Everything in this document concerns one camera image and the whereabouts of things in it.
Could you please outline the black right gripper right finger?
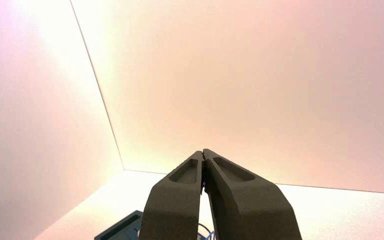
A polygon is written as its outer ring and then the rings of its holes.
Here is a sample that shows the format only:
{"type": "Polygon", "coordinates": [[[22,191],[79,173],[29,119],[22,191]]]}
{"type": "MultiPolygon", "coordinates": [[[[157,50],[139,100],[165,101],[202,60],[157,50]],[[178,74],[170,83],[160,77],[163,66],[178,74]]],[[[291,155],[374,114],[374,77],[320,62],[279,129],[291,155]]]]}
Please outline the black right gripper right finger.
{"type": "Polygon", "coordinates": [[[302,239],[294,209],[276,184],[210,149],[203,157],[216,239],[302,239]]]}

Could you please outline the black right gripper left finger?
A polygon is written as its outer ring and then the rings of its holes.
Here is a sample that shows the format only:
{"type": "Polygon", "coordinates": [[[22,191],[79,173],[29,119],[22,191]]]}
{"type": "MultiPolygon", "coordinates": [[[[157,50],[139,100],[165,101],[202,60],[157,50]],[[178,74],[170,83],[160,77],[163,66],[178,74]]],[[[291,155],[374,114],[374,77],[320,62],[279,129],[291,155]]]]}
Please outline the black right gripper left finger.
{"type": "Polygon", "coordinates": [[[203,153],[194,152],[158,181],[144,207],[140,240],[196,240],[203,153]]]}

